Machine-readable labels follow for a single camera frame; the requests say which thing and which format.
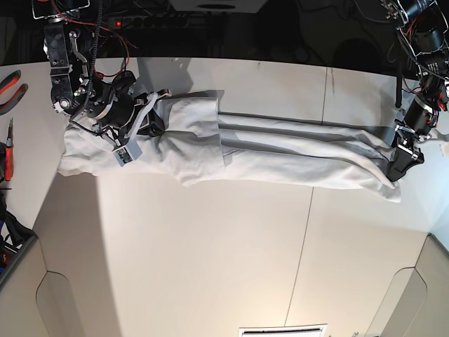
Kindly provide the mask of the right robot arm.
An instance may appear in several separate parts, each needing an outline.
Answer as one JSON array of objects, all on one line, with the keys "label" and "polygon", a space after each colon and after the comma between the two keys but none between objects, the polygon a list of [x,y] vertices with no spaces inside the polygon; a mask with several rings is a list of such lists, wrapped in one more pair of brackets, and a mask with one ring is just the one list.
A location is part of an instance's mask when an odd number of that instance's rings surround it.
[{"label": "right robot arm", "polygon": [[231,62],[225,72],[250,114],[223,112],[224,93],[195,89],[181,60],[156,60],[138,73],[122,63],[105,81],[95,71],[101,30],[66,15],[44,29],[51,102],[68,119],[63,175],[162,173],[184,185],[254,180],[395,199],[400,179],[424,161],[416,132],[402,121],[386,143],[374,126],[305,119],[326,104],[311,74],[279,77],[262,92]]}]

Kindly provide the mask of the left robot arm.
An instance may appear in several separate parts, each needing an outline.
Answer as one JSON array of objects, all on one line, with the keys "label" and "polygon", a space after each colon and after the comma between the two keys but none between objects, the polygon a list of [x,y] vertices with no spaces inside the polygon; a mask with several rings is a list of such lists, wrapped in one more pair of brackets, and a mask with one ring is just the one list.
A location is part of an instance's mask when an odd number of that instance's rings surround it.
[{"label": "left robot arm", "polygon": [[448,20],[437,1],[382,1],[399,46],[415,64],[419,86],[402,124],[428,138],[440,114],[448,111]]}]

